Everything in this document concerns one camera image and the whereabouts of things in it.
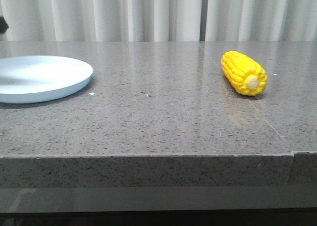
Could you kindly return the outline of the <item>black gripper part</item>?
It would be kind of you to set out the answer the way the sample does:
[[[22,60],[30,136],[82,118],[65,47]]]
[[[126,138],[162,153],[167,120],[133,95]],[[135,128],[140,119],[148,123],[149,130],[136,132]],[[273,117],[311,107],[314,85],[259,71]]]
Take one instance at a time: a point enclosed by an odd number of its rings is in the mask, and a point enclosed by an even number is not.
[[[4,34],[9,29],[9,25],[3,16],[0,16],[0,33]]]

